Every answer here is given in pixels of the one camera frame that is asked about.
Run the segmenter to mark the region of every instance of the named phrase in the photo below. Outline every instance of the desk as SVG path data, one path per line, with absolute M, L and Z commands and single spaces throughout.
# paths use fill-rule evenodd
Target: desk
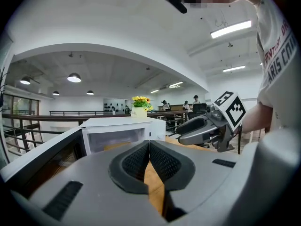
M 191 149 L 196 150 L 203 150 L 203 151 L 214 151 L 208 148 L 203 148 L 197 145 L 182 145 L 176 139 L 172 139 L 170 137 L 165 137 L 165 141 L 178 145 L 184 146 Z M 106 147 L 105 150 L 110 150 L 112 147 Z M 156 173 L 154 167 L 152 166 L 151 162 L 146 167 L 145 176 L 144 176 L 144 183 L 149 186 L 149 200 L 150 203 L 157 209 L 159 214 L 162 214 L 163 210 L 163 200 L 164 200 L 164 184 L 159 178 L 158 174 Z

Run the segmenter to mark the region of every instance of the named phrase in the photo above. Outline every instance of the window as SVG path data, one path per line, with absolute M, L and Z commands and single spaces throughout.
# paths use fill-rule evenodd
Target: window
M 4 114 L 18 114 L 18 115 L 39 115 L 39 101 L 11 96 L 3 94 L 3 111 Z M 2 124 L 6 126 L 20 127 L 19 120 L 11 120 L 7 118 L 2 118 Z M 23 121 L 23 126 L 30 124 L 30 121 Z

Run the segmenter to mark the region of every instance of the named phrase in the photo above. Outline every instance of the flower pot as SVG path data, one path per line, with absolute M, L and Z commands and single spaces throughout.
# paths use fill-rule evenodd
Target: flower pot
M 143 107 L 133 107 L 132 108 L 132 117 L 147 117 L 147 112 Z

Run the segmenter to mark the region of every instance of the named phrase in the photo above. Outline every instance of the wooden floor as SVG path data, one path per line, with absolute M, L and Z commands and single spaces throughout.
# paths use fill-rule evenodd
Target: wooden floor
M 249 143 L 251 133 L 243 133 L 240 141 L 240 153 L 242 153 L 246 144 Z M 262 129 L 261 133 L 259 130 L 253 132 L 252 142 L 258 142 L 263 139 L 265 132 Z M 231 140 L 231 144 L 234 147 L 234 150 L 228 151 L 229 153 L 238 154 L 238 135 Z
M 172 139 L 170 137 L 165 138 L 166 142 L 173 143 L 178 146 L 183 146 L 187 148 L 191 148 L 192 150 L 205 150 L 205 151 L 212 151 L 210 149 L 202 148 L 197 145 L 182 145 L 176 139 Z M 109 150 L 121 145 L 115 146 L 108 146 L 105 149 Z M 156 173 L 154 167 L 152 166 L 151 162 L 146 167 L 145 176 L 144 176 L 144 183 L 149 186 L 149 200 L 150 203 L 156 208 L 160 215 L 162 215 L 163 210 L 163 199 L 164 199 L 164 184 L 159 178 L 158 174 Z

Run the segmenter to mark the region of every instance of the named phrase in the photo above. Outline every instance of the white t-shirt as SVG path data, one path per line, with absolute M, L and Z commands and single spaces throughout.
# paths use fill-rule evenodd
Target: white t-shirt
M 297 40 L 273 0 L 261 0 L 257 49 L 263 80 L 257 100 L 273 108 L 271 129 L 299 123 L 301 55 Z
M 189 104 L 184 104 L 183 107 L 184 107 L 186 110 L 190 110 Z
M 168 104 L 163 104 L 163 111 L 164 110 L 169 110 L 169 105 Z

